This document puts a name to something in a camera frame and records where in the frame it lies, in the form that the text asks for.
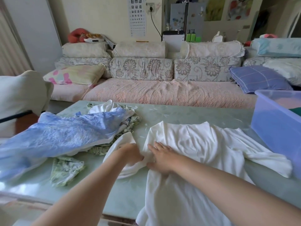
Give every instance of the electrical cord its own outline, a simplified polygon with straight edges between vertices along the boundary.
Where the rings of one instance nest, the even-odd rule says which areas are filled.
[[[153,16],[152,16],[152,11],[153,11],[153,7],[150,7],[150,17],[151,17],[151,21],[153,22]]]

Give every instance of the translucent blue box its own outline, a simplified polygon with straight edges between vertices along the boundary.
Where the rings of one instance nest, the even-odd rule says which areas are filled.
[[[301,116],[289,109],[301,107],[301,91],[257,90],[251,127],[271,151],[285,155],[293,175],[301,179]]]

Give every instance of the pink floral pillow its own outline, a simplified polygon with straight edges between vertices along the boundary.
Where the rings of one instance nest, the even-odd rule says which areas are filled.
[[[49,72],[43,78],[53,84],[94,85],[105,72],[105,65],[77,65]]]

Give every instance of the wall socket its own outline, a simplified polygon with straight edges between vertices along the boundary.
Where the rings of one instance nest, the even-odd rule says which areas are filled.
[[[156,12],[157,12],[157,10],[155,9],[155,3],[153,3],[153,2],[151,2],[151,3],[149,3],[149,2],[145,3],[145,6],[144,6],[145,12],[146,12],[148,15],[150,15],[150,14],[151,14],[150,7],[153,8],[152,15],[155,15]]]

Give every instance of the table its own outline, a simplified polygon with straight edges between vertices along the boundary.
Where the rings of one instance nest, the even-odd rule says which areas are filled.
[[[89,101],[78,101],[58,115],[68,117],[78,111],[82,114],[87,114],[88,103]],[[250,128],[253,110],[121,104],[136,106],[137,114],[142,117],[141,123],[133,129],[133,137],[139,148],[143,147],[149,128],[161,121],[171,124],[201,124],[208,121],[221,128],[241,128],[248,136],[266,146]],[[53,204],[58,201],[62,195],[66,194],[71,187],[99,167],[104,158],[104,156],[94,156],[86,152],[81,152],[74,157],[84,161],[87,164],[87,168],[82,171],[69,186],[61,188],[52,187],[49,180],[52,159],[48,159],[46,163],[27,172],[14,183],[0,183],[0,194],[10,194],[29,200]],[[301,208],[301,180],[296,178],[284,178],[271,169],[249,160],[246,160],[245,169],[257,186]],[[103,213],[122,218],[135,219],[145,205],[147,173],[148,169],[143,168],[138,171],[136,175],[117,180],[108,197]]]

